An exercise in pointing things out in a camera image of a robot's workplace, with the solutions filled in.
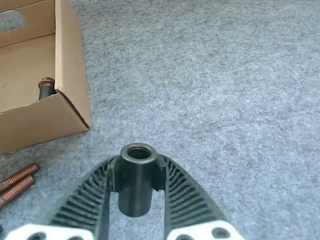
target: screw hole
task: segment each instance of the screw hole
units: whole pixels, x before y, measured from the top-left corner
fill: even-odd
[[[31,235],[27,240],[45,240],[47,238],[44,232],[37,232]]]
[[[73,236],[73,237],[69,238],[68,240],[84,240],[84,239],[79,236]]]
[[[194,239],[189,235],[180,235],[176,238],[176,240],[194,240]]]
[[[230,233],[224,228],[217,227],[212,230],[212,235],[216,239],[227,239],[230,238]]]

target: threaded hole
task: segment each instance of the threaded hole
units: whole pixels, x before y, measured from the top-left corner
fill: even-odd
[[[134,159],[147,159],[151,156],[151,151],[144,147],[132,147],[129,148],[128,155]]]

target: box handle hole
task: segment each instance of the box handle hole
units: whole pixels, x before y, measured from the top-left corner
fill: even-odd
[[[20,12],[10,10],[0,13],[0,33],[23,28],[25,19]]]

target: copper threaded rod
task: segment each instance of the copper threaded rod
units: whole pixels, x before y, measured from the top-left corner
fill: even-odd
[[[6,189],[9,189],[13,185],[15,185],[17,182],[24,179],[26,176],[37,173],[39,169],[40,169],[40,166],[34,162],[26,166],[22,170],[12,174],[7,179],[0,181],[0,193]]]
[[[32,176],[27,176],[26,178],[18,182],[15,186],[13,186],[10,190],[6,191],[2,196],[0,196],[0,209],[16,199],[25,190],[30,188],[31,185],[35,183],[35,181],[36,180]]]

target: black ribbed grip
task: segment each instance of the black ribbed grip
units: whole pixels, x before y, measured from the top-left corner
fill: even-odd
[[[164,232],[172,229],[226,220],[204,189],[177,163],[163,156],[166,162]]]
[[[112,163],[113,159],[105,161],[83,177],[81,184],[61,202],[48,224],[86,229],[93,233],[95,240],[108,239]]]

